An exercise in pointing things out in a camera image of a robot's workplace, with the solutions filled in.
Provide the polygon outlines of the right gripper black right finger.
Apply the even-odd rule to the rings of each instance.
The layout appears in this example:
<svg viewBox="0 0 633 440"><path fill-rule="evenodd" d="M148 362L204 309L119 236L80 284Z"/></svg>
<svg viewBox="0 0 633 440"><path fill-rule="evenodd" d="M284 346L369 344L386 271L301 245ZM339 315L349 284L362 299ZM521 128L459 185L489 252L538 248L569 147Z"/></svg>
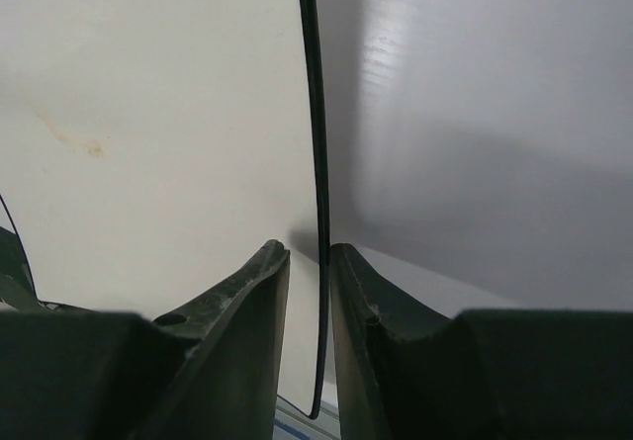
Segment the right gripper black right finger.
<svg viewBox="0 0 633 440"><path fill-rule="evenodd" d="M330 251L345 439L628 439L628 312L467 309L444 316L352 245Z"/></svg>

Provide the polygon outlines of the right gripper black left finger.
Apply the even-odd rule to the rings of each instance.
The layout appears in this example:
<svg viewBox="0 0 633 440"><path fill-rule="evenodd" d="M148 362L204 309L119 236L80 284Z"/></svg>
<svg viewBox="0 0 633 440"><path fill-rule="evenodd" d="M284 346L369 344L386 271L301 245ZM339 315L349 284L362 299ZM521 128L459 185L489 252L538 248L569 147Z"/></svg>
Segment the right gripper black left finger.
<svg viewBox="0 0 633 440"><path fill-rule="evenodd" d="M271 437L290 271L281 242L154 320L42 303L16 245L2 249L3 438Z"/></svg>

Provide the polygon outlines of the white square plate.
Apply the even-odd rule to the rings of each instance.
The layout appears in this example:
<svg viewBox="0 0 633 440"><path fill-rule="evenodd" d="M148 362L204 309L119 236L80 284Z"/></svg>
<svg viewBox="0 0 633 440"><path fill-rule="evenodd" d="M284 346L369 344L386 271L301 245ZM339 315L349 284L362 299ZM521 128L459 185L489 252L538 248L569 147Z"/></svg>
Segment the white square plate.
<svg viewBox="0 0 633 440"><path fill-rule="evenodd" d="M280 397L325 371L317 0L1 0L1 223L42 298L158 316L291 253Z"/></svg>

